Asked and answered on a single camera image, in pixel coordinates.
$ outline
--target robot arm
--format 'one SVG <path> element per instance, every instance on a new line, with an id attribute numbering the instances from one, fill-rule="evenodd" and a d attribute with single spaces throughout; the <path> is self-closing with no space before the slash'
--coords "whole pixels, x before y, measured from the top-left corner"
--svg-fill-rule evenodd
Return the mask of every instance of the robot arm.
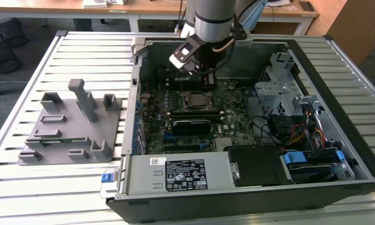
<path id="1" fill-rule="evenodd" d="M 236 0 L 188 1 L 194 7 L 194 35 L 173 51 L 169 61 L 189 74 L 209 74 L 225 57 L 224 50 L 234 42 L 229 35 L 236 28 Z M 190 21 L 190 10 L 186 19 Z"/>
<path id="2" fill-rule="evenodd" d="M 234 47 L 240 29 L 234 10 L 240 12 L 238 17 L 242 15 L 242 27 L 253 28 L 265 3 L 266 0 L 240 0 L 237 5 L 236 0 L 188 0 L 186 26 L 194 28 L 194 34 L 169 57 L 176 68 L 190 75 L 212 74 L 226 63 Z"/>

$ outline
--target aluminum slotted table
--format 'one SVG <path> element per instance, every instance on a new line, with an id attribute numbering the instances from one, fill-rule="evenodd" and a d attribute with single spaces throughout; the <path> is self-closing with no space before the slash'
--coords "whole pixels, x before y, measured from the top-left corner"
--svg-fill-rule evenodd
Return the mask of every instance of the aluminum slotted table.
<path id="1" fill-rule="evenodd" d="M 0 131 L 0 224 L 121 225 L 99 198 L 99 176 L 117 167 L 127 110 L 133 37 L 174 37 L 166 33 L 67 32 L 57 36 Z M 375 153 L 375 88 L 333 41 L 322 37 L 257 35 L 253 39 L 293 38 Z M 42 109 L 43 91 L 74 98 L 67 81 L 82 78 L 93 96 L 122 99 L 113 161 L 101 164 L 18 166 L 18 153 Z M 310 91 L 309 84 L 302 84 Z M 317 210 L 286 211 L 161 224 L 375 224 L 375 192 L 345 198 Z"/>

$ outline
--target sticker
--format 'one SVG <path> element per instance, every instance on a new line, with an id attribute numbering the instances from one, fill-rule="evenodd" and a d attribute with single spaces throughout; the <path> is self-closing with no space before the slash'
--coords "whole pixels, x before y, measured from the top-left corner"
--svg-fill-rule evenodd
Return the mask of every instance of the sticker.
<path id="1" fill-rule="evenodd" d="M 208 189 L 204 160 L 166 161 L 165 183 L 168 192 Z"/>
<path id="2" fill-rule="evenodd" d="M 166 158 L 149 158 L 149 165 L 165 165 Z"/>
<path id="3" fill-rule="evenodd" d="M 126 13 L 125 10 L 107 10 L 109 13 Z"/>

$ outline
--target gray floor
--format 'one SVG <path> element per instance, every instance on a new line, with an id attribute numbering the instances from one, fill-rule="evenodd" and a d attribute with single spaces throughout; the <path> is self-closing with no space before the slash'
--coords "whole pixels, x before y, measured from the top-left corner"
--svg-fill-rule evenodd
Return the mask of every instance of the gray floor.
<path id="1" fill-rule="evenodd" d="M 49 19 L 49 26 L 42 27 L 38 19 L 19 19 L 22 30 L 29 42 L 14 48 L 15 55 L 22 63 L 22 67 L 13 73 L 0 75 L 0 81 L 27 81 L 39 59 L 49 46 L 51 38 L 57 30 L 73 30 L 71 19 Z M 94 31 L 118 31 L 127 32 L 126 20 L 106 20 L 105 25 L 99 24 L 98 20 L 93 20 Z M 173 23 L 170 21 L 138 21 L 139 31 L 142 32 L 172 32 Z M 360 65 L 363 73 L 375 84 L 375 50 Z M 0 83 L 2 93 L 0 95 L 0 128 L 13 108 L 13 105 L 19 97 L 23 83 Z"/>

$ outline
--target warning label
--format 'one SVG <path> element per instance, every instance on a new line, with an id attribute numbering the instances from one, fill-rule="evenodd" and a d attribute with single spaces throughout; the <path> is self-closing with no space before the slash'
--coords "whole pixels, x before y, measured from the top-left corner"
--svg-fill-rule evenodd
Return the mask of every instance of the warning label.
<path id="1" fill-rule="evenodd" d="M 208 189 L 202 159 L 165 162 L 166 191 Z"/>

